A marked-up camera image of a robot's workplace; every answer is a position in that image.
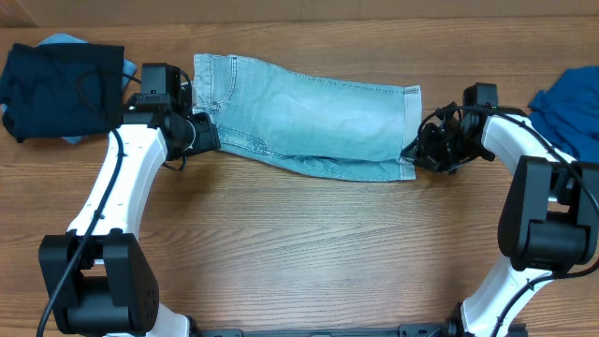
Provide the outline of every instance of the robotic arm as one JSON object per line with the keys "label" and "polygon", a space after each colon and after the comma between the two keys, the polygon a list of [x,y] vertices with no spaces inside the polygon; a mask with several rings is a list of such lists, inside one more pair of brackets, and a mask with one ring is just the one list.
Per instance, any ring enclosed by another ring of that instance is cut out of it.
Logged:
{"label": "robotic arm", "polygon": [[[548,282],[521,296],[503,321],[502,310],[531,280],[566,272],[587,263],[594,251],[599,221],[590,202],[580,193],[545,147],[529,132],[506,119],[464,110],[458,120],[453,104],[435,112],[440,125],[425,123],[402,156],[434,171],[450,171],[479,156],[499,156],[514,175],[499,224],[502,255],[473,296],[459,303],[444,324],[402,324],[391,330],[320,330],[242,332],[198,331],[192,318],[178,315],[159,302],[158,284],[139,248],[139,221],[153,177],[165,160],[219,147],[216,129],[206,114],[191,115],[191,88],[179,92],[179,71],[168,65],[144,65],[141,94],[127,105],[122,135],[126,157],[93,242],[69,275],[52,310],[63,333],[92,336],[192,337],[237,336],[528,336],[510,328],[518,312]],[[497,89],[478,83],[464,92],[465,107],[496,109],[530,125],[521,111],[498,108]],[[46,236],[39,261],[49,294],[89,226],[106,189],[117,154],[110,135],[109,150],[92,194],[65,235]],[[562,154],[568,162],[574,158]],[[592,191],[599,191],[598,166],[575,163]],[[570,206],[568,213],[548,212],[548,202]],[[107,276],[84,277],[81,270],[104,264]]]}

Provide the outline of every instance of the cable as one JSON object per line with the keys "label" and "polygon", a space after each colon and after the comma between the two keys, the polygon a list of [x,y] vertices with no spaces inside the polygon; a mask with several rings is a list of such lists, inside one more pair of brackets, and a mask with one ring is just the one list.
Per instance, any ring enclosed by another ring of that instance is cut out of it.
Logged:
{"label": "cable", "polygon": [[[132,81],[137,82],[137,83],[141,83],[141,81],[136,79],[133,76],[130,76],[130,75],[127,75],[124,73],[122,74],[122,73],[115,73],[115,72],[102,71],[102,70],[90,71],[90,72],[82,74],[78,78],[77,83],[76,83],[76,88],[77,88],[77,95],[79,96],[81,102],[83,102],[83,104],[85,104],[87,106],[87,108],[89,108],[92,112],[94,112],[102,117],[105,117],[107,124],[110,124],[110,121],[108,120],[108,116],[100,113],[100,111],[95,107],[95,105],[91,103],[91,101],[89,100],[87,95],[85,95],[85,93],[83,92],[83,89],[82,89],[83,80],[85,80],[88,76],[93,75],[95,73],[108,74],[108,75],[119,75],[119,76],[126,77]],[[80,245],[75,250],[75,253],[73,253],[73,257],[66,265],[63,276],[61,277],[60,281],[56,285],[56,288],[52,291],[50,298],[48,299],[48,303],[46,304],[46,309],[44,309],[44,314],[40,318],[39,325],[37,326],[37,337],[43,337],[44,329],[46,328],[46,323],[48,322],[48,318],[50,317],[52,307],[54,306],[54,303],[56,303],[56,300],[58,299],[58,295],[60,295],[61,290],[65,286],[66,279],[68,278],[69,274],[71,272],[73,272],[73,269],[77,265],[79,265],[81,254],[83,253],[83,249],[85,249],[87,247],[87,243],[91,239],[92,233],[94,232],[95,225],[97,225],[97,222],[103,217],[102,211],[104,211],[104,207],[106,206],[106,203],[109,199],[110,192],[112,191],[112,188],[114,187],[114,184],[116,183],[117,177],[119,176],[119,171],[121,170],[121,165],[123,164],[123,157],[125,156],[123,140],[121,139],[121,135],[119,135],[119,132],[116,130],[114,125],[110,125],[110,132],[112,132],[112,134],[116,138],[116,142],[119,147],[119,152],[117,153],[117,159],[116,159],[116,165],[114,166],[114,171],[112,172],[112,176],[110,177],[109,183],[106,186],[106,190],[104,191],[104,194],[102,195],[102,198],[100,199],[100,202],[97,205],[97,209],[94,211],[94,216],[92,217],[92,222],[90,223],[90,226],[88,226],[87,230],[85,230],[85,234],[83,234],[83,237],[81,238]]]}
{"label": "cable", "polygon": [[[443,112],[453,112],[453,111],[458,111],[458,110],[478,112],[478,113],[486,114],[487,116],[496,115],[496,116],[506,119],[507,121],[509,121],[511,123],[518,125],[519,127],[526,130],[528,133],[530,133],[535,139],[537,139],[541,143],[541,145],[543,145],[543,147],[547,150],[547,152],[549,154],[551,154],[558,162],[560,162],[560,164],[564,168],[566,168],[568,170],[570,175],[574,178],[574,180],[580,186],[580,189],[582,189],[582,191],[585,193],[585,195],[589,198],[589,200],[591,201],[592,207],[595,209],[597,216],[599,216],[599,202],[597,202],[595,195],[589,190],[587,185],[584,183],[584,181],[582,180],[582,177],[580,177],[578,172],[576,172],[576,170],[572,167],[572,165],[570,163],[568,163],[560,154],[558,154],[555,151],[555,147],[552,146],[551,144],[549,144],[543,138],[543,136],[541,136],[536,130],[527,126],[525,123],[509,116],[509,114],[502,113],[500,111],[493,110],[493,109],[456,106],[456,107],[452,107],[448,110],[443,110]],[[428,121],[431,118],[431,116],[436,115],[436,113],[437,112],[434,112],[431,115],[429,115],[425,119],[425,121]],[[421,128],[422,128],[422,125],[420,125],[420,128],[418,129],[418,135],[420,134]],[[493,329],[491,337],[497,337],[497,334],[499,333],[499,329],[502,326],[502,324],[504,323],[505,317],[509,313],[510,309],[514,306],[514,304],[516,304],[516,302],[522,297],[522,295],[524,295],[527,291],[534,289],[534,286],[536,286],[540,283],[543,283],[543,282],[547,282],[547,281],[572,279],[572,278],[587,276],[587,275],[597,271],[598,269],[599,269],[599,259],[596,260],[589,268],[587,268],[586,270],[583,270],[583,271],[566,273],[566,274],[562,274],[562,275],[552,273],[549,276],[541,276],[532,281],[529,281],[529,283],[525,287],[520,289],[512,297],[512,299],[509,301],[509,303],[507,303],[507,305],[504,307],[504,309],[502,310],[502,313],[497,318],[497,324],[495,325],[495,328]]]}

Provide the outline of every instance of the blue cloth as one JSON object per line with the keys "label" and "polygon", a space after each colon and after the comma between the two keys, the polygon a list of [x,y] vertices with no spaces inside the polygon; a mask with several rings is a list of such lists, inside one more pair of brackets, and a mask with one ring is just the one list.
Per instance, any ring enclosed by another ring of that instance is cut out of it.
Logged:
{"label": "blue cloth", "polygon": [[401,151],[421,121],[419,86],[311,77],[236,55],[197,54],[194,66],[194,113],[214,119],[221,150],[316,177],[416,177]]}
{"label": "blue cloth", "polygon": [[579,161],[599,164],[599,67],[566,70],[529,107],[543,137]]}
{"label": "blue cloth", "polygon": [[[43,41],[39,42],[38,46],[45,45],[45,44],[54,44],[54,43],[88,43],[88,42],[85,40],[82,40],[80,38],[72,37],[68,34],[59,33],[59,34],[54,34],[53,36],[47,37]],[[135,72],[137,70],[138,70],[138,68],[135,66],[135,64],[133,62],[124,60],[123,73],[125,73],[127,75],[133,75],[133,74],[135,74]],[[129,79],[123,77],[122,81],[123,81],[123,90],[124,90],[124,88],[129,83]],[[76,144],[76,143],[80,142],[82,139],[83,139],[83,136],[64,137],[64,140],[68,141],[71,144]]]}

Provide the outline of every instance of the robotic hand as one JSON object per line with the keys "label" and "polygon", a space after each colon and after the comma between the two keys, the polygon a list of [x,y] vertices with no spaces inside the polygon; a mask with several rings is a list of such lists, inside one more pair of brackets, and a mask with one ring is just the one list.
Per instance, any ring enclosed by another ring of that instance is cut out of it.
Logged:
{"label": "robotic hand", "polygon": [[[129,100],[124,124],[118,129],[126,156],[106,207],[101,214],[95,211],[110,185],[110,171],[118,164],[120,146],[113,134],[83,210],[65,235],[46,236],[39,248],[40,266],[51,294],[49,308],[63,333],[524,337],[528,336],[525,328],[510,327],[518,312],[542,286],[574,277],[575,273],[567,272],[576,264],[587,263],[595,251],[599,206],[589,191],[599,191],[599,166],[578,163],[551,148],[533,131],[522,111],[498,107],[494,85],[478,83],[464,91],[462,107],[453,103],[427,117],[418,137],[402,153],[435,172],[455,172],[479,156],[493,160],[497,155],[514,174],[499,222],[503,255],[480,288],[459,303],[445,323],[402,324],[388,330],[199,331],[192,318],[159,303],[158,284],[138,244],[139,221],[153,177],[165,160],[217,149],[218,137],[208,115],[189,112],[191,87],[180,86],[178,68],[144,65],[142,74],[141,93]],[[440,125],[427,124],[432,117],[439,118]],[[569,205],[570,210],[548,212],[550,201]],[[99,220],[92,239],[85,242],[90,220],[95,217]],[[83,253],[74,256],[80,247]],[[73,260],[76,268],[68,270]],[[83,276],[81,270],[94,264],[104,264],[107,275]],[[599,264],[584,272],[593,272],[593,268]]]}

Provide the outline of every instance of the black cable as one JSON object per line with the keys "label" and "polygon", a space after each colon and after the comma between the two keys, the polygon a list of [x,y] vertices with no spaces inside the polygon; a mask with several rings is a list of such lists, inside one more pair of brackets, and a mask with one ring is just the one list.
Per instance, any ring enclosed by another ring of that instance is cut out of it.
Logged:
{"label": "black cable", "polygon": [[[509,121],[511,123],[518,125],[519,127],[523,128],[524,130],[526,130],[535,139],[537,139],[541,143],[541,145],[543,145],[543,147],[547,150],[547,152],[549,154],[551,154],[551,156],[553,156],[558,162],[560,162],[560,164],[564,168],[566,168],[568,170],[570,175],[574,178],[574,180],[580,186],[580,189],[582,189],[582,191],[585,193],[585,195],[589,198],[589,200],[591,201],[592,207],[595,209],[597,216],[599,216],[599,202],[597,202],[595,195],[589,190],[587,185],[584,183],[584,181],[582,180],[582,177],[580,177],[578,172],[576,172],[576,170],[572,167],[572,165],[570,163],[568,163],[560,154],[558,154],[555,151],[555,147],[553,145],[549,144],[543,138],[543,136],[541,136],[536,130],[527,126],[525,123],[511,117],[509,114],[502,113],[500,111],[493,110],[493,109],[457,106],[457,107],[452,107],[451,109],[448,109],[448,110],[444,110],[443,112],[452,112],[454,110],[473,111],[473,112],[477,112],[477,113],[486,114],[487,116],[496,115],[496,116],[506,119],[507,121]],[[495,325],[495,328],[493,329],[491,337],[497,337],[497,334],[499,333],[499,329],[502,326],[502,324],[504,323],[505,317],[509,313],[510,309],[514,306],[514,304],[516,304],[516,302],[522,297],[522,295],[524,295],[527,291],[534,289],[534,286],[536,286],[540,283],[546,282],[546,281],[572,279],[572,278],[587,276],[587,275],[597,271],[598,269],[599,269],[599,259],[596,260],[589,268],[587,268],[584,271],[577,271],[577,272],[566,273],[566,274],[552,273],[551,275],[541,276],[532,281],[529,281],[529,283],[525,287],[520,289],[512,297],[512,299],[509,301],[509,303],[507,303],[507,305],[502,310],[502,313],[500,314],[500,316],[497,317],[497,324]]]}
{"label": "black cable", "polygon": [[[132,81],[137,82],[137,83],[141,83],[141,81],[136,79],[133,76],[130,76],[130,75],[127,75],[124,73],[114,73],[114,72],[108,72],[108,71],[103,71],[103,70],[90,71],[90,72],[82,74],[78,78],[77,83],[76,83],[76,88],[77,88],[77,95],[79,96],[81,102],[83,102],[83,104],[85,104],[85,106],[87,106],[87,108],[89,108],[94,113],[96,113],[102,117],[105,117],[106,122],[108,124],[110,124],[110,121],[108,120],[108,116],[100,113],[100,111],[95,107],[94,104],[92,104],[92,102],[89,100],[87,95],[85,95],[85,93],[83,92],[83,88],[82,88],[83,80],[85,80],[88,76],[93,75],[95,73],[103,73],[103,74],[108,74],[108,75],[119,75],[119,76],[126,77]],[[37,337],[43,337],[44,329],[46,328],[46,323],[48,322],[48,318],[50,317],[52,307],[54,306],[54,303],[56,303],[56,300],[58,299],[58,295],[60,294],[61,290],[65,286],[65,282],[66,282],[66,279],[68,278],[69,274],[71,272],[73,272],[73,269],[77,265],[79,265],[83,249],[85,249],[87,247],[87,243],[91,239],[92,233],[94,232],[95,225],[97,225],[97,222],[103,217],[102,211],[104,211],[104,207],[106,206],[106,203],[109,199],[110,192],[112,191],[112,188],[114,187],[114,184],[116,183],[117,177],[119,176],[119,171],[121,170],[121,165],[123,164],[123,157],[125,157],[125,154],[124,154],[123,140],[121,139],[121,135],[119,135],[119,132],[116,130],[116,128],[114,126],[115,125],[110,125],[110,132],[112,132],[112,134],[116,138],[116,142],[119,147],[119,152],[117,153],[117,159],[116,159],[116,165],[114,166],[114,171],[112,172],[112,176],[110,177],[109,183],[106,186],[106,190],[104,191],[104,194],[102,195],[102,198],[100,199],[100,202],[98,203],[97,209],[94,211],[94,216],[92,217],[92,222],[90,223],[90,226],[88,226],[87,230],[85,230],[85,234],[83,234],[83,237],[81,238],[80,245],[77,247],[77,249],[75,250],[75,253],[73,254],[73,257],[66,265],[63,276],[61,277],[60,281],[56,285],[56,288],[52,291],[50,298],[48,299],[48,303],[46,304],[46,309],[44,309],[44,314],[40,318],[39,325],[37,326]]]}

